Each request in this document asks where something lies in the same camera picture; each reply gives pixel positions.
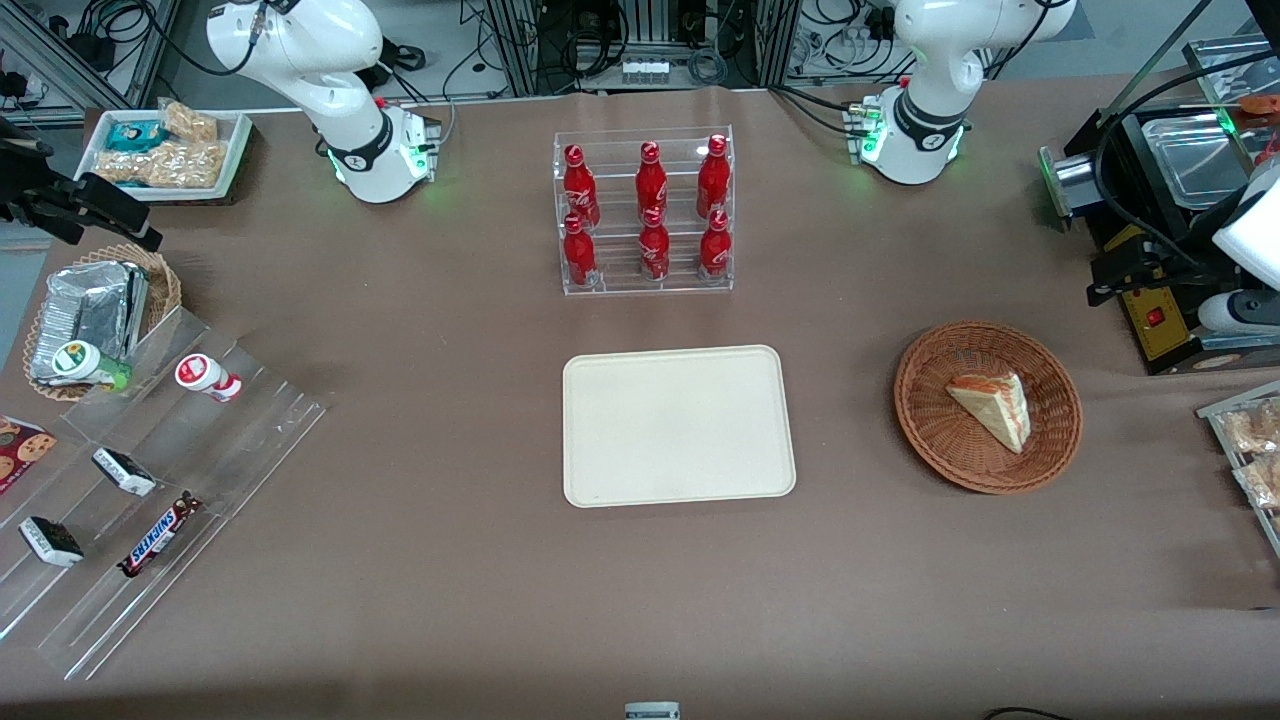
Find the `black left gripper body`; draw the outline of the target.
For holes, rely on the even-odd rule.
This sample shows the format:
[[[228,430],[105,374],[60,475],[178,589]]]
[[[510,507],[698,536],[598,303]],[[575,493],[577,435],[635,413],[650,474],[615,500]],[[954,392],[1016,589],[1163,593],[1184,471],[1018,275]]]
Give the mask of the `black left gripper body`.
[[[1157,290],[1207,283],[1207,266],[1170,254],[1164,243],[1151,238],[1129,238],[1128,247],[1135,259],[1134,272],[1128,277],[1129,300]]]

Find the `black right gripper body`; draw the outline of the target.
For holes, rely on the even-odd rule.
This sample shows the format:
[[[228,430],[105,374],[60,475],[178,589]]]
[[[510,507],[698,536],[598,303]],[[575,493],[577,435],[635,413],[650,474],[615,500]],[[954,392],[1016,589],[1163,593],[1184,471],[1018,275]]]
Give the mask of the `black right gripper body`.
[[[1,170],[3,222],[15,222],[78,245],[84,233],[78,220],[86,184],[55,170]]]

